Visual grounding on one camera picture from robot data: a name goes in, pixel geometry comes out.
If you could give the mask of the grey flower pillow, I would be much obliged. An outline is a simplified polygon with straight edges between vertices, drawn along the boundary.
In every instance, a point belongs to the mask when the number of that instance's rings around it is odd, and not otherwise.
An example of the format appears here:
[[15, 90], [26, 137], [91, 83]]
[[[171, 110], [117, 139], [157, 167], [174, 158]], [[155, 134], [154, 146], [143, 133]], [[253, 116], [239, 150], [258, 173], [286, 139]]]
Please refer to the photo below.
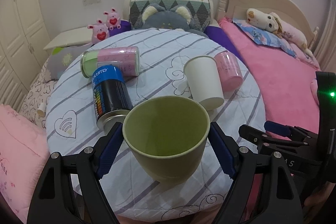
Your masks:
[[87, 43], [82, 46], [55, 48], [46, 65], [45, 81], [57, 81], [70, 64], [91, 46], [92, 43]]

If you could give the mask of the green pink tall can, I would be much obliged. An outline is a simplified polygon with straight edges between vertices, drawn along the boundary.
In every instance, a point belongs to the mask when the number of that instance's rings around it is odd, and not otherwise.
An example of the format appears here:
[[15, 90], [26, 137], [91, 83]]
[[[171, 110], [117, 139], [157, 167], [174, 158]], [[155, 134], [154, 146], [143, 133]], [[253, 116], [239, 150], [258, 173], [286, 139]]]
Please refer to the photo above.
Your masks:
[[91, 78], [94, 71], [104, 65], [118, 67], [123, 76], [137, 77], [139, 75], [138, 47], [104, 48], [85, 51], [81, 55], [80, 69], [85, 78]]

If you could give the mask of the small white tube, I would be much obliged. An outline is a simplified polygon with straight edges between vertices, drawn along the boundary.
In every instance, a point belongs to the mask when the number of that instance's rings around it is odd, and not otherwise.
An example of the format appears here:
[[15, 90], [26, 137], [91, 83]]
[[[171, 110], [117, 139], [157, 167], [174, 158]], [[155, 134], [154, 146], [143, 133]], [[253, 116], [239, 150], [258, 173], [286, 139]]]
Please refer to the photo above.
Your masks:
[[38, 116], [40, 116], [42, 118], [46, 116], [46, 106], [47, 106], [47, 104], [45, 102], [40, 103], [40, 105], [38, 106], [38, 109], [37, 109]]

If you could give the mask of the white paper cup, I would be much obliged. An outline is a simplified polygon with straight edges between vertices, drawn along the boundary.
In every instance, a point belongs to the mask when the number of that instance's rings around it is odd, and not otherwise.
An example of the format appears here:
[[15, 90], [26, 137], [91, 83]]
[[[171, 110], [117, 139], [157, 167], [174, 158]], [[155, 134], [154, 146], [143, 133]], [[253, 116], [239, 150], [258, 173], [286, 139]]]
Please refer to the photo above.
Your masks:
[[193, 100], [207, 111], [224, 103], [221, 81], [213, 57], [201, 55], [189, 59], [183, 68]]

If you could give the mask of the blue cartoon pillow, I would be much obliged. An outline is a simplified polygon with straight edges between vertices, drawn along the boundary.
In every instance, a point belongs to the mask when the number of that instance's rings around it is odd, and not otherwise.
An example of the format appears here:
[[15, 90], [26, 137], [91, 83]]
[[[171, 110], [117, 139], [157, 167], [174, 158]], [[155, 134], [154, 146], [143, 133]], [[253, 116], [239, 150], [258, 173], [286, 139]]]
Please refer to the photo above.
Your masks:
[[278, 38], [276, 35], [268, 31], [254, 27], [245, 20], [233, 18], [233, 23], [240, 28], [252, 41], [258, 45], [281, 48], [283, 50], [290, 49], [290, 45], [284, 39]]

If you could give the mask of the olive green plastic cup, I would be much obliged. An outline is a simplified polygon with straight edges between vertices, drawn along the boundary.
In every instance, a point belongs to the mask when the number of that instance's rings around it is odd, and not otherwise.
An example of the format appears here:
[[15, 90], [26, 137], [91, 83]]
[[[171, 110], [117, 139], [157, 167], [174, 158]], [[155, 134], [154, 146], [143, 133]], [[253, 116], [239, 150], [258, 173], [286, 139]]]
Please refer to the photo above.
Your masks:
[[189, 98], [162, 96], [135, 106], [122, 133], [144, 171], [167, 185], [187, 181], [197, 170], [210, 131], [205, 108]]

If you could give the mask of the cream wooden headboard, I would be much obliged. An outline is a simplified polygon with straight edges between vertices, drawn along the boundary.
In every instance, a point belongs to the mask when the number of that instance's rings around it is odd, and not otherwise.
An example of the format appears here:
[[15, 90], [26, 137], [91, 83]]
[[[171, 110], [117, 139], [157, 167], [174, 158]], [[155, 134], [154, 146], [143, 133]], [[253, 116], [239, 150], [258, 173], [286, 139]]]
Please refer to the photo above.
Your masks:
[[275, 12], [282, 20], [304, 33], [310, 50], [314, 46], [319, 28], [312, 30], [303, 12], [291, 0], [219, 0], [216, 20], [219, 21], [225, 17], [244, 19], [249, 8], [265, 13]]

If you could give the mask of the wall socket plate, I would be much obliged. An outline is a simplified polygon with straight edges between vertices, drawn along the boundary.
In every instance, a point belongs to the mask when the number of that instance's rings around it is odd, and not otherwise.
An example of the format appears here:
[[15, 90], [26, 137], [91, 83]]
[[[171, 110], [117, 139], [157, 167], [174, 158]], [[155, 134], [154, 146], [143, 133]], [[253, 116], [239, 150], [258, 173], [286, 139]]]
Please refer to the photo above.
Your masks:
[[89, 6], [89, 5], [93, 5], [93, 4], [98, 4], [100, 3], [101, 0], [82, 0], [82, 4], [83, 6]]

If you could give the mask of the blue black spray can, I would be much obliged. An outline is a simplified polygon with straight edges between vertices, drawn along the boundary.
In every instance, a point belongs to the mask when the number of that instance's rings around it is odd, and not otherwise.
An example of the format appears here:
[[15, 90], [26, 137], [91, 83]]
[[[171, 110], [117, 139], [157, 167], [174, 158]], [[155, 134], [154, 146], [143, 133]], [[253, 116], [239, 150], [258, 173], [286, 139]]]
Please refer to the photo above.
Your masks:
[[133, 108], [118, 67], [103, 65], [92, 75], [94, 111], [97, 127], [108, 133], [115, 123], [122, 123]]

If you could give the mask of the pink quilt at left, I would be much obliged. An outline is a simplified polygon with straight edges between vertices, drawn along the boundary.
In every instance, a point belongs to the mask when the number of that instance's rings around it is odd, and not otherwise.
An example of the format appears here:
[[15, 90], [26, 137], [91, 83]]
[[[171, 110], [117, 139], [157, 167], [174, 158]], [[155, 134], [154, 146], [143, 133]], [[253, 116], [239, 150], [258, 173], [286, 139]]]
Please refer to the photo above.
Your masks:
[[1, 194], [26, 223], [35, 187], [50, 156], [46, 132], [3, 104], [0, 126]]

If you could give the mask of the white dog plush toy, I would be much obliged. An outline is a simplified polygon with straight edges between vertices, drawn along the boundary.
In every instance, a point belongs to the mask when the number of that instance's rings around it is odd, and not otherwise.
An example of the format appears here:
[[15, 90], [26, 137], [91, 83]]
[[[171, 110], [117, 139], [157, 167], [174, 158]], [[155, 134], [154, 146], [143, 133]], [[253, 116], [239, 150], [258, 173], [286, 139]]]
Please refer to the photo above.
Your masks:
[[303, 32], [283, 21], [275, 12], [266, 14], [256, 9], [248, 9], [246, 15], [251, 25], [294, 43], [303, 53], [311, 58], [314, 57], [307, 46], [307, 39]]

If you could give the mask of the pink plastic cup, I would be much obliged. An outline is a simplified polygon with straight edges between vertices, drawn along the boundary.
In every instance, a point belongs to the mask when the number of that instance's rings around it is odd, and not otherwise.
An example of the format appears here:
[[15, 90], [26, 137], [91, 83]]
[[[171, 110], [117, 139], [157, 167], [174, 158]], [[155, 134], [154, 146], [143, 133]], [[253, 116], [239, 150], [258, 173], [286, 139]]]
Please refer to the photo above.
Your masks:
[[214, 57], [224, 92], [231, 92], [241, 87], [243, 76], [236, 56], [229, 51], [222, 51]]

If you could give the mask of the purple blanket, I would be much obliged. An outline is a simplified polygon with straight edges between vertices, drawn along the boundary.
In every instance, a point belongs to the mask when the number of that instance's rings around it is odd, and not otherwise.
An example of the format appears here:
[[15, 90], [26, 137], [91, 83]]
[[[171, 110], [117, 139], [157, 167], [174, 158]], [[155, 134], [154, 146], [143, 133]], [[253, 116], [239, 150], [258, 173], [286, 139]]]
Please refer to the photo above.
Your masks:
[[113, 30], [109, 30], [109, 36], [112, 37], [128, 31], [131, 31], [131, 24], [127, 20], [121, 20], [121, 28], [114, 28]]

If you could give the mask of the cream wardrobe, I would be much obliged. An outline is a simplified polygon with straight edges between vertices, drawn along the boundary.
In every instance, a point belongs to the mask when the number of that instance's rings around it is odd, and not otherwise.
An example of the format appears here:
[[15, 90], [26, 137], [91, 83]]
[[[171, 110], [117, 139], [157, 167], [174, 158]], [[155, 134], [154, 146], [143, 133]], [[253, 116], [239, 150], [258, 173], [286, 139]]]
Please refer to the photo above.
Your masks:
[[1, 103], [22, 106], [49, 54], [39, 0], [1, 0]]

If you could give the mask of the pink bed blanket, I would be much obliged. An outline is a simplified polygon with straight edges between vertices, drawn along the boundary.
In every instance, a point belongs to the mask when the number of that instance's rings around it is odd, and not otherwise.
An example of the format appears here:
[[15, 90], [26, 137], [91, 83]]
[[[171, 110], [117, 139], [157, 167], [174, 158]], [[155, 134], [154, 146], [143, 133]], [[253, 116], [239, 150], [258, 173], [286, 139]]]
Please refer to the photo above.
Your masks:
[[266, 120], [318, 133], [319, 107], [311, 92], [315, 68], [280, 49], [257, 45], [227, 18], [219, 26], [255, 78]]

